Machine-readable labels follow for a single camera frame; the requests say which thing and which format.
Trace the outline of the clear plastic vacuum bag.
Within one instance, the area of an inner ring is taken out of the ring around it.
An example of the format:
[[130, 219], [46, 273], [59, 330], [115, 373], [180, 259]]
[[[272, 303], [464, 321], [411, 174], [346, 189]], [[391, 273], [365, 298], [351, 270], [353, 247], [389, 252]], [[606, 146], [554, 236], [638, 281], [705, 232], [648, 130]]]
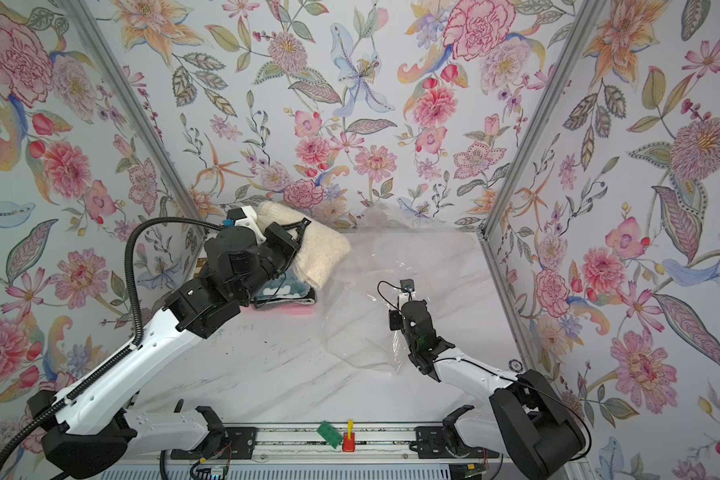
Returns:
[[376, 204], [365, 209], [348, 234], [349, 255], [334, 271], [324, 293], [320, 331], [325, 352], [361, 371], [397, 373], [407, 364], [408, 346], [389, 329], [399, 282], [412, 279], [415, 300], [441, 309], [479, 247], [476, 234], [448, 222]]

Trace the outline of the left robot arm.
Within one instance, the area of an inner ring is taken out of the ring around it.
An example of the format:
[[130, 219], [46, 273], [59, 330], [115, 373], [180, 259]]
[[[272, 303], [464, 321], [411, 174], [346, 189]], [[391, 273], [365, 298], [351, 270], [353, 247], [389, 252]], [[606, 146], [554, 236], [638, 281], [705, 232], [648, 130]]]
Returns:
[[96, 370], [29, 403], [43, 431], [46, 459], [74, 479], [96, 476], [128, 454], [181, 450], [204, 457], [222, 450], [226, 428], [207, 406], [178, 413], [133, 412], [127, 403], [184, 352], [249, 306], [299, 253], [310, 222], [259, 230], [242, 210], [230, 213], [205, 244], [206, 265], [168, 295], [150, 322]]

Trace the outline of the pink blanket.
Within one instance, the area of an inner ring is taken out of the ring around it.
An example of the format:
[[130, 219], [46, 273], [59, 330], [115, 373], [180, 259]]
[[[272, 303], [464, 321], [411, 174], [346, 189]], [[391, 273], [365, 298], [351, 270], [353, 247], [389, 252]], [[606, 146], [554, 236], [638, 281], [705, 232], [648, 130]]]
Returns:
[[317, 305], [298, 303], [256, 305], [250, 312], [257, 315], [309, 316], [317, 312]]

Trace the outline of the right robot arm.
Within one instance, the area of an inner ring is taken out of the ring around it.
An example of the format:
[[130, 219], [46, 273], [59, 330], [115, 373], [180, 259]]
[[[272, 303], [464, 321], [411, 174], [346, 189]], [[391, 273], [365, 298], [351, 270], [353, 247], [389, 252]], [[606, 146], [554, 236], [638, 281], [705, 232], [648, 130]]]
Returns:
[[574, 409], [536, 370], [514, 373], [480, 362], [436, 333], [427, 302], [410, 295], [389, 311], [416, 369], [482, 403], [464, 405], [442, 421], [446, 448], [461, 456], [482, 448], [509, 458], [528, 479], [548, 479], [588, 453], [591, 434]]

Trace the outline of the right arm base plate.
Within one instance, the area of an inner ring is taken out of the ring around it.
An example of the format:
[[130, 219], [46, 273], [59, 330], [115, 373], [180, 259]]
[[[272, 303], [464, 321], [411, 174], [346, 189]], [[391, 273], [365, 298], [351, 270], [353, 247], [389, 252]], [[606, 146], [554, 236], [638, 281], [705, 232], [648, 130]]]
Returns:
[[482, 448], [468, 447], [455, 440], [455, 436], [445, 426], [418, 426], [414, 429], [415, 439], [409, 449], [419, 459], [483, 459]]

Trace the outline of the cream blanket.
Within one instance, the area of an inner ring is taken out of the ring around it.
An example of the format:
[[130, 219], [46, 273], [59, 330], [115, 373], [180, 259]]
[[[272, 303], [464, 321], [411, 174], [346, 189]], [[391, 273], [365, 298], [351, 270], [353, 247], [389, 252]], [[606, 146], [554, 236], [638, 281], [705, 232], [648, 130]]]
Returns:
[[321, 290], [351, 251], [349, 241], [340, 233], [282, 204], [266, 201], [254, 210], [257, 225], [265, 229], [272, 223], [281, 226], [310, 221], [306, 227], [301, 248], [293, 260], [292, 269], [297, 278], [315, 290]]

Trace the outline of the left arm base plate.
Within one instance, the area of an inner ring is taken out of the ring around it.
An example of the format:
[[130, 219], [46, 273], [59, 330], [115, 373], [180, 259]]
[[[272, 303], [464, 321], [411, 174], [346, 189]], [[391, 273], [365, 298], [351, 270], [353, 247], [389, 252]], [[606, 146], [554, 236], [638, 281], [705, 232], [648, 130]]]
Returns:
[[193, 450], [171, 450], [171, 460], [200, 460], [214, 458], [251, 460], [256, 446], [256, 427], [226, 427], [225, 432], [213, 431]]

